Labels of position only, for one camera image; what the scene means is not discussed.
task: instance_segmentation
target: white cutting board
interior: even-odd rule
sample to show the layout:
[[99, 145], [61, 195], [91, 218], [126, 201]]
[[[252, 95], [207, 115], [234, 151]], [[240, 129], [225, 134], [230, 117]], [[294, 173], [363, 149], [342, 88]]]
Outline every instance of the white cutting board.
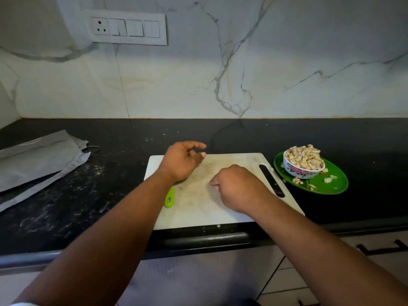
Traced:
[[[151, 156], [147, 164], [145, 179], [159, 167], [162, 155]], [[272, 192], [265, 175], [259, 168], [264, 164], [271, 172], [285, 197], [282, 200], [293, 209], [303, 214], [282, 180], [261, 153], [207, 154], [203, 162], [182, 183], [174, 185], [174, 204], [171, 208], [163, 206], [154, 226], [154, 230], [185, 228], [189, 226], [206, 226], [253, 221], [250, 217], [232, 211], [222, 204], [220, 193], [208, 182], [222, 168], [238, 164], [255, 174]]]

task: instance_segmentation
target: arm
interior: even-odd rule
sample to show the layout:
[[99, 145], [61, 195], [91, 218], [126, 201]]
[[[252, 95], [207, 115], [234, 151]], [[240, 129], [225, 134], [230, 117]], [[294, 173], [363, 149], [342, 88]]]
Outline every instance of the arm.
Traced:
[[115, 305], [132, 278], [167, 192], [205, 157], [198, 142], [169, 147], [159, 169], [74, 240], [15, 302]]
[[325, 305], [407, 305], [407, 288], [337, 237], [294, 211], [247, 169], [233, 165], [210, 182], [224, 204], [255, 220]]

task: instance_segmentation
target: kitchen countertop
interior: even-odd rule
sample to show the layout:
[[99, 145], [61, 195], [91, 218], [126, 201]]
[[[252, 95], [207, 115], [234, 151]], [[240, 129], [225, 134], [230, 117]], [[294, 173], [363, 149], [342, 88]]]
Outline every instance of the kitchen countertop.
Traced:
[[[408, 172], [408, 119], [22, 119], [0, 130], [0, 149], [59, 130], [101, 149], [48, 188], [0, 213], [0, 268], [46, 264], [143, 181], [149, 157], [177, 141], [207, 153], [262, 153], [273, 164], [313, 144], [349, 178], [340, 195], [286, 184], [306, 216], [336, 235], [408, 229], [399, 185]], [[0, 203], [38, 183], [5, 191]], [[144, 259], [272, 244], [256, 223], [154, 231]]]

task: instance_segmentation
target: bowl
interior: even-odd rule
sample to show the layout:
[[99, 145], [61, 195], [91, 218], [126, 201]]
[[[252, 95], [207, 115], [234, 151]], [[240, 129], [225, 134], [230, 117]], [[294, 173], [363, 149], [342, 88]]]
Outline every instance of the bowl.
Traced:
[[324, 168], [326, 167], [325, 164], [323, 164], [323, 167], [320, 170], [307, 170], [307, 169], [302, 169], [301, 167], [298, 167], [296, 165], [293, 165], [286, 159], [285, 155], [288, 151], [285, 151], [283, 154], [283, 167], [285, 168], [286, 172], [291, 174], [294, 177], [300, 178], [300, 179], [310, 179], [319, 174]]

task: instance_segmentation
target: wall switch panel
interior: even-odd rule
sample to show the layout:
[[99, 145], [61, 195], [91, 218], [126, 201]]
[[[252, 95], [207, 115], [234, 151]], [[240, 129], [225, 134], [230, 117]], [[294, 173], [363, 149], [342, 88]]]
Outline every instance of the wall switch panel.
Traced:
[[164, 14], [84, 9], [92, 42], [167, 45]]

